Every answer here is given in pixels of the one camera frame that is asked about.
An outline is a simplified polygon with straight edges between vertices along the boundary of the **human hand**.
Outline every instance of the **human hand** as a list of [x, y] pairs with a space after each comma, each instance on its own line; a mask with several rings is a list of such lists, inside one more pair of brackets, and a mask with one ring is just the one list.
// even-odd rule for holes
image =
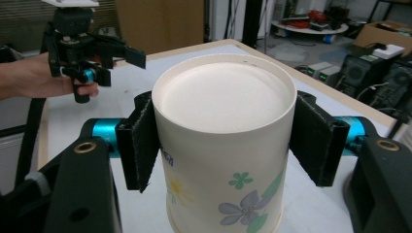
[[[42, 53], [0, 64], [0, 99], [13, 96], [47, 98], [73, 93], [70, 77], [52, 77], [48, 56], [48, 53]], [[78, 88], [78, 93], [96, 96], [97, 87], [95, 82], [85, 83]]]

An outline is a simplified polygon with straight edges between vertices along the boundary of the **cabinet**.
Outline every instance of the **cabinet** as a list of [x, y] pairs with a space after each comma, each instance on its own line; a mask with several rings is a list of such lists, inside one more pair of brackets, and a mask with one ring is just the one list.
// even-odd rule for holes
[[146, 54], [198, 45], [204, 39], [204, 0], [117, 0], [122, 38]]

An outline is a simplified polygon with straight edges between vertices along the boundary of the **round table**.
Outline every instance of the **round table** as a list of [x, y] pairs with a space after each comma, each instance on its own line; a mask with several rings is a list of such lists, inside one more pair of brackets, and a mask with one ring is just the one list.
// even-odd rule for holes
[[276, 21], [276, 20], [272, 21], [272, 25], [274, 25], [278, 29], [285, 31], [284, 33], [279, 33], [279, 35], [277, 34], [278, 36], [287, 37], [289, 35], [288, 31], [305, 33], [305, 34], [313, 34], [313, 35], [325, 35], [324, 42], [327, 44], [330, 44], [333, 42], [336, 34], [345, 32], [349, 28], [347, 24], [342, 23], [339, 29], [335, 29], [335, 30], [325, 29], [322, 31], [318, 31], [318, 30], [313, 30], [310, 28], [295, 28], [290, 25], [281, 24], [279, 21]]

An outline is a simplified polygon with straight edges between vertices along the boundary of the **cup rim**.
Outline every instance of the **cup rim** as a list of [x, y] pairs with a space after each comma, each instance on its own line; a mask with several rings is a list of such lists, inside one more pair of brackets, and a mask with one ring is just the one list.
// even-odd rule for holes
[[[199, 130], [193, 127], [182, 125], [176, 120], [173, 120], [172, 118], [170, 118], [160, 108], [157, 107], [160, 101], [158, 93], [159, 93], [159, 90], [161, 89], [161, 86], [165, 82], [165, 80], [170, 79], [170, 77], [176, 77], [179, 74], [182, 74], [190, 69], [199, 67], [201, 65], [215, 64], [215, 63], [221, 63], [221, 62], [232, 62], [232, 63], [239, 63], [239, 64], [255, 66], [267, 72], [270, 72], [271, 74], [278, 77], [278, 79], [281, 80], [284, 83], [284, 85], [290, 90], [290, 93], [292, 96], [291, 101], [288, 103], [288, 106], [286, 107], [286, 109], [279, 116], [274, 117], [269, 122], [263, 123], [262, 125], [257, 126], [257, 127], [251, 127], [246, 130], [238, 130], [238, 131], [215, 132], [215, 131]], [[279, 65], [273, 62], [270, 62], [266, 59], [263, 59], [257, 56], [248, 55], [248, 54], [235, 54], [235, 53], [218, 53], [218, 54], [200, 55], [200, 56], [182, 61], [170, 67], [164, 73], [162, 73], [160, 77], [157, 79], [157, 81], [155, 82], [154, 88], [152, 90], [152, 100], [153, 100], [154, 108], [164, 118], [166, 118], [170, 122], [180, 127], [186, 128], [187, 130], [196, 131], [200, 133], [209, 133], [209, 134], [236, 134], [236, 133], [243, 133], [243, 132], [249, 132], [249, 131], [261, 129], [267, 125], [270, 125], [278, 121], [279, 119], [287, 115], [294, 108], [296, 99], [297, 99], [297, 88], [294, 84], [292, 76], [288, 72], [286, 72], [282, 67], [280, 67]]]

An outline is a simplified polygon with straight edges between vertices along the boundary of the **green clover print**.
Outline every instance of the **green clover print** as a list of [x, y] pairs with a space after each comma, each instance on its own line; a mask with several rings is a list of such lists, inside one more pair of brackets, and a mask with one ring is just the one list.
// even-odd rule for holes
[[230, 185], [234, 185], [236, 189], [242, 189], [245, 186], [245, 183], [251, 183], [253, 181], [252, 178], [248, 178], [249, 173], [244, 172], [241, 174], [235, 173], [233, 174], [233, 178], [236, 179], [235, 181], [230, 181]]

